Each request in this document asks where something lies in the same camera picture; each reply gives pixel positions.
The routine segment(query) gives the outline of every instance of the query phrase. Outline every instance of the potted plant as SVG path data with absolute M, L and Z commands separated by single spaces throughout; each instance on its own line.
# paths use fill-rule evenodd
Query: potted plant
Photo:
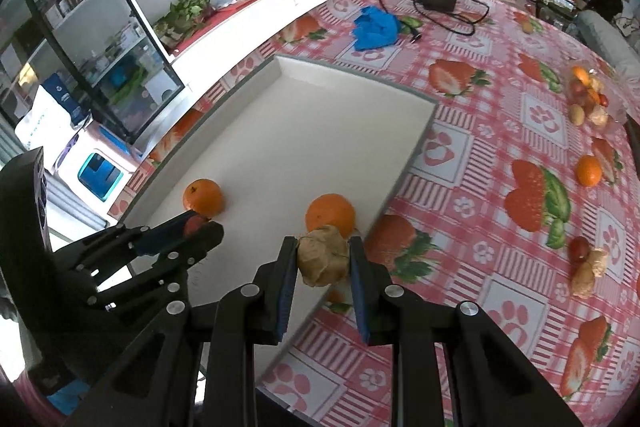
M 154 31 L 168 48 L 174 48 L 184 39 L 206 26 L 216 12 L 211 0 L 176 0 L 169 6 L 169 13 L 158 19 Z

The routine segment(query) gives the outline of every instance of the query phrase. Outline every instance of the tablecloth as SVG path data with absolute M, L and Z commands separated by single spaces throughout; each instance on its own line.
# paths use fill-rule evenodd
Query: tablecloth
M 370 234 L 367 254 L 425 299 L 478 302 L 585 426 L 604 426 L 638 381 L 640 184 L 621 126 L 602 135 L 567 120 L 561 72 L 571 59 L 603 78 L 612 71 L 571 36 L 537 21 L 526 34 L 520 22 L 528 14 L 483 1 L 490 14 L 465 37 L 422 22 L 409 0 L 385 0 L 389 10 L 419 26 L 422 39 L 402 37 L 357 52 L 353 20 L 377 0 L 328 0 L 213 86 L 186 116 L 191 123 L 178 123 L 143 163 L 111 214 L 121 216 L 187 127 L 274 52 L 378 74 L 424 92 L 440 100 L 433 128 Z M 479 7 L 459 0 L 456 10 L 476 18 Z M 606 83 L 624 95 L 625 86 Z M 628 110 L 637 118 L 633 105 Z M 606 158 L 611 184 L 584 188 L 574 166 L 593 152 Z M 555 193 L 551 205 L 560 210 L 549 212 L 543 201 L 540 186 L 548 184 Z M 577 235 L 610 252 L 607 272 L 588 299 L 570 295 L 565 245 Z M 391 349 L 360 342 L 350 304 L 348 285 L 336 287 L 260 386 L 328 427 L 386 425 Z M 444 371 L 441 381 L 450 415 Z

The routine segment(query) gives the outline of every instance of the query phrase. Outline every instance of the white tray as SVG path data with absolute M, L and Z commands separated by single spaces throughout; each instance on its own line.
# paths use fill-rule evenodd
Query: white tray
M 216 220 L 225 238 L 189 270 L 191 304 L 217 301 L 274 261 L 286 235 L 306 233 L 306 209 L 322 194 L 347 197 L 366 235 L 398 190 L 435 108 L 433 100 L 375 76 L 275 55 L 198 122 L 124 222 L 154 227 L 184 211 L 189 183 L 210 178 L 220 184 L 226 210 Z M 139 273 L 152 262 L 140 258 L 132 267 Z M 257 378 L 322 304 L 326 290 L 309 288 L 298 275 L 284 341 L 255 347 Z

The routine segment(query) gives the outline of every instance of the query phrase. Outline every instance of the glass cabinet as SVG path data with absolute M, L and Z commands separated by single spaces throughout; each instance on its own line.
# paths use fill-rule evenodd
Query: glass cabinet
M 133 143 L 183 87 L 156 46 L 129 0 L 2 0 L 0 110 L 15 126 L 42 87 Z

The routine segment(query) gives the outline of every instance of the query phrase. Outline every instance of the plastic bag of fruit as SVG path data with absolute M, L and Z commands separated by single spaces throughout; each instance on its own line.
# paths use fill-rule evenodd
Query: plastic bag of fruit
M 600 130 L 606 130 L 611 124 L 625 123 L 626 111 L 622 100 L 607 86 L 605 77 L 590 64 L 569 62 L 562 78 L 569 106 L 581 107 L 586 120 Z

